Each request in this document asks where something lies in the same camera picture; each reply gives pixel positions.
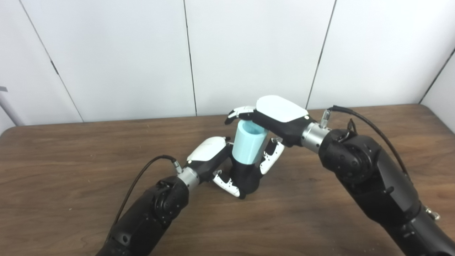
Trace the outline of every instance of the wooden table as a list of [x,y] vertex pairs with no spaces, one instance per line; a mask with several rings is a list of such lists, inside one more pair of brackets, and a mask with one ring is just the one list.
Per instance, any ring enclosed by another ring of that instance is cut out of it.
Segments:
[[[357,108],[389,137],[421,200],[455,239],[455,136],[426,107]],[[310,111],[319,118],[321,110]],[[330,127],[349,116],[334,113]],[[132,180],[159,154],[183,163],[206,138],[232,136],[224,116],[15,127],[0,137],[0,248],[8,256],[95,255]],[[357,121],[360,133],[380,138]],[[132,199],[173,175],[160,160]],[[305,148],[287,148],[238,200],[202,184],[152,255],[402,255]]]

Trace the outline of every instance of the white wall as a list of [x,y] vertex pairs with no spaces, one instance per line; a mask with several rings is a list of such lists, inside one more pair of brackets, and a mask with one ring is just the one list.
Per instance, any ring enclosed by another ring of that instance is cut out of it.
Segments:
[[279,94],[305,107],[334,0],[187,0],[199,115]]
[[455,47],[455,1],[337,2],[308,108],[418,103]]
[[455,133],[455,57],[451,57],[422,101]]
[[84,121],[195,115],[182,0],[23,0]]
[[5,111],[0,107],[0,135],[8,128],[15,126],[10,117],[5,113]]
[[0,86],[19,124],[81,122],[18,0],[0,1]]
[[337,1],[321,59],[334,0],[22,1],[45,48],[0,1],[0,103],[26,125],[417,103],[455,47],[450,0]]

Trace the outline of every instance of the light blue cup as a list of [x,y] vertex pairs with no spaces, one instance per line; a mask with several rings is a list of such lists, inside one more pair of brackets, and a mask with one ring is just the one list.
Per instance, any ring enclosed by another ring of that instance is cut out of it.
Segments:
[[268,130],[252,121],[240,120],[235,134],[233,157],[242,164],[254,164],[262,156]]

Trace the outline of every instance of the cable connector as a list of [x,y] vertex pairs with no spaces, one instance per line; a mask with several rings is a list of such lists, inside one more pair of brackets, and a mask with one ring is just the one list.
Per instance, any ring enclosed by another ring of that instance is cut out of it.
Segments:
[[326,109],[324,111],[324,114],[322,114],[321,123],[319,124],[320,128],[323,128],[323,129],[327,128],[327,124],[329,123],[329,118],[330,118],[331,112],[332,111],[330,111],[328,109]]
[[177,171],[177,174],[181,174],[183,172],[183,169],[177,160],[173,161],[172,164],[174,165],[174,168]]

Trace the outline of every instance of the black cable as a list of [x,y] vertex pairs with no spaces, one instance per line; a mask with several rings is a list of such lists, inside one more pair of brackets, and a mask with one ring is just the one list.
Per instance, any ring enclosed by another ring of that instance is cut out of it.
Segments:
[[404,165],[403,160],[401,160],[401,157],[399,156],[395,147],[392,145],[392,143],[389,141],[389,139],[386,137],[386,135],[381,130],[379,130],[379,128],[376,125],[374,125],[370,120],[368,120],[366,117],[362,116],[361,114],[359,114],[349,108],[344,108],[344,107],[334,105],[333,107],[328,108],[328,110],[350,114],[350,115],[353,115],[353,116],[357,117],[358,119],[364,121],[365,123],[367,123],[367,125],[369,125],[385,141],[385,143],[387,144],[387,146],[390,148],[390,150],[394,154],[395,158],[397,159],[404,174],[409,177],[408,170],[406,169],[406,166]]
[[112,233],[112,229],[114,228],[115,224],[117,224],[119,218],[120,218],[120,215],[121,215],[121,212],[123,211],[123,208],[125,208],[125,205],[126,205],[126,202],[128,201],[128,198],[130,197],[131,195],[131,192],[133,191],[134,189],[134,186],[136,186],[136,183],[139,181],[139,179],[141,178],[142,174],[144,174],[144,172],[147,170],[147,168],[153,163],[155,162],[156,160],[158,159],[168,159],[170,160],[171,162],[176,162],[177,159],[173,158],[172,156],[169,156],[169,155],[160,155],[160,156],[157,156],[155,157],[154,159],[150,160],[145,166],[144,168],[142,168],[142,170],[139,172],[139,174],[136,176],[136,178],[134,179],[133,183],[131,184],[130,186],[130,189],[128,190],[128,192],[126,193],[126,196],[125,196],[125,199],[123,200],[120,208],[118,209],[118,212],[117,212],[117,215],[115,216],[115,219],[114,219],[114,222],[112,223],[112,226],[109,230],[109,233],[107,233],[107,237],[106,237],[106,241],[104,243],[107,243],[107,241],[109,241],[109,237],[111,237],[111,233]]

